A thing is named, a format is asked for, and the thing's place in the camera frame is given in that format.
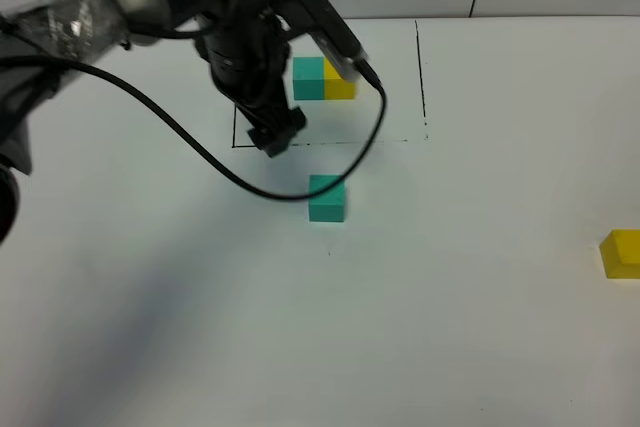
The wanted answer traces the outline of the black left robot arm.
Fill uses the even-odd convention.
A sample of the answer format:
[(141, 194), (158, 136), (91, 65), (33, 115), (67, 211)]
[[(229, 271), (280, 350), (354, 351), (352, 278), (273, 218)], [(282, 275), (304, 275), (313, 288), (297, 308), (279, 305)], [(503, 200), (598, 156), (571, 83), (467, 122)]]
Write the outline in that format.
[(269, 156), (306, 119), (282, 76), (290, 48), (273, 0), (41, 0), (1, 19), (1, 231), (19, 209), (16, 174), (32, 171), (28, 116), (79, 74), (99, 76), (114, 47), (191, 40), (216, 88), (251, 123)]

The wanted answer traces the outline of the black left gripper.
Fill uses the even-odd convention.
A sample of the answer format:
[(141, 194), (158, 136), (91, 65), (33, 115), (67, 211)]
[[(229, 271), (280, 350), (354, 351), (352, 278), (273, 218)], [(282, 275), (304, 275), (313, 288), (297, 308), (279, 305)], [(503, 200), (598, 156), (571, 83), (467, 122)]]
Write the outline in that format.
[(281, 24), (270, 0), (230, 0), (197, 15), (206, 31), (197, 42), (218, 90), (254, 128), (247, 134), (270, 158), (286, 151), (307, 119), (299, 107), (288, 108), (282, 82), (284, 47)]

